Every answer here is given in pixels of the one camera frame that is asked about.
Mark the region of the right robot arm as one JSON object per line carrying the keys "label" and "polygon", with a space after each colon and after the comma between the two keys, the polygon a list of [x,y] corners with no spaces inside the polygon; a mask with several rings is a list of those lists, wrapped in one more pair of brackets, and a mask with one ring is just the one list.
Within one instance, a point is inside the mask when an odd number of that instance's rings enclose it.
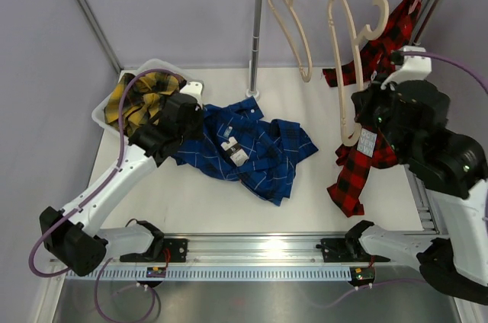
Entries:
{"label": "right robot arm", "polygon": [[355,119],[386,138],[401,165],[429,190],[445,237],[414,237],[361,221],[345,235],[355,260],[386,257],[419,271],[448,296],[487,304],[487,160],[475,139],[447,129],[450,98],[425,80],[352,94]]}

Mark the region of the yellow plaid shirt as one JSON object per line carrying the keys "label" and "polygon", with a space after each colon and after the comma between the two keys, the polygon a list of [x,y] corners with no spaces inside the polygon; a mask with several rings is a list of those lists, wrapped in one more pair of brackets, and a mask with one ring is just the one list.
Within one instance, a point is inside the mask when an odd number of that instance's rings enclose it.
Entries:
{"label": "yellow plaid shirt", "polygon": [[130,87],[119,115],[122,94],[134,78],[134,74],[124,74],[104,108],[105,123],[116,130],[119,130],[118,120],[122,118],[125,136],[132,136],[138,128],[148,123],[163,109],[168,98],[179,93],[187,84],[185,78],[179,74],[151,71]]}

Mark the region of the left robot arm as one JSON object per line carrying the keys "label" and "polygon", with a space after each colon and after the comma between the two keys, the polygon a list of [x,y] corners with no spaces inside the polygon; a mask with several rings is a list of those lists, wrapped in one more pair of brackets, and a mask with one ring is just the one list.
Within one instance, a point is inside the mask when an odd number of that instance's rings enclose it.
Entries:
{"label": "left robot arm", "polygon": [[102,225],[140,180],[174,155],[184,141],[202,135],[202,95],[188,92],[169,97],[163,110],[123,142],[123,154],[93,185],[62,209],[49,206],[40,214],[45,249],[80,277],[109,258],[159,259],[164,234],[153,224],[139,221],[115,229]]}

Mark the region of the blue plaid shirt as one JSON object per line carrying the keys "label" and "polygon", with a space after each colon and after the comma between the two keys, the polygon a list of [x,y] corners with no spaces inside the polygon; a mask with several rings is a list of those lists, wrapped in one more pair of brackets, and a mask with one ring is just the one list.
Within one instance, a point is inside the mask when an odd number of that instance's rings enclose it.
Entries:
{"label": "blue plaid shirt", "polygon": [[297,164],[318,152],[299,123],[264,121],[253,98],[204,106],[203,138],[188,140],[173,155],[222,181],[240,182],[257,197],[280,206],[291,196]]}

